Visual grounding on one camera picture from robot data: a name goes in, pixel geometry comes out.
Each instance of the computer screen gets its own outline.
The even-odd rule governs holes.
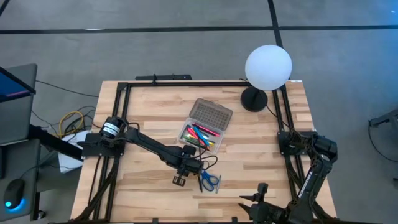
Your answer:
[[[35,94],[36,91],[0,67],[0,102],[15,100]]]

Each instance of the wooden tabletop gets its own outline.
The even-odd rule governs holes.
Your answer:
[[[105,81],[102,84],[94,117],[98,126],[112,114],[117,83]],[[311,131],[313,123],[303,83],[288,81],[286,87],[296,129]],[[218,194],[205,189],[201,193],[193,175],[187,178],[184,187],[174,185],[172,178],[176,170],[166,166],[155,154],[127,144],[119,166],[111,221],[149,222],[157,217],[160,222],[230,222],[231,217],[238,217],[239,221],[246,222],[249,217],[238,203],[250,206],[251,202],[239,196],[256,193],[260,182],[269,184],[265,200],[285,207],[291,198],[285,161],[277,143],[277,119],[267,109],[258,113],[246,111],[240,103],[244,89],[236,86],[132,88],[127,119],[138,122],[142,133],[166,145],[180,145],[177,135],[197,98],[217,102],[233,110],[233,116],[217,153],[218,163],[208,170],[210,174],[222,175]],[[268,105],[275,113],[272,92],[266,93]],[[123,99],[122,94],[119,113]],[[280,93],[279,100],[285,117]],[[302,160],[307,173],[309,158],[303,156]],[[71,218],[87,206],[96,161],[97,158],[84,161]],[[105,202],[103,200],[101,205],[100,217],[104,217]],[[336,215],[327,181],[317,202],[330,215]]]

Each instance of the black lamp base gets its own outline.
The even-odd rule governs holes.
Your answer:
[[[254,88],[253,86],[248,87],[242,92],[241,104],[244,109],[251,112],[261,111],[266,107],[268,103],[268,97],[264,91]]]

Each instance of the white lamp shade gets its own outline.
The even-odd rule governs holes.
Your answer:
[[[264,45],[251,52],[244,67],[250,84],[259,90],[275,90],[289,79],[292,59],[276,45]]]

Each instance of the blue scissors handle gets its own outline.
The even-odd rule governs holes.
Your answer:
[[[201,174],[201,183],[208,191],[213,191],[214,186],[216,186],[219,181],[220,180],[218,180],[216,176],[210,175],[206,171],[203,171]]]

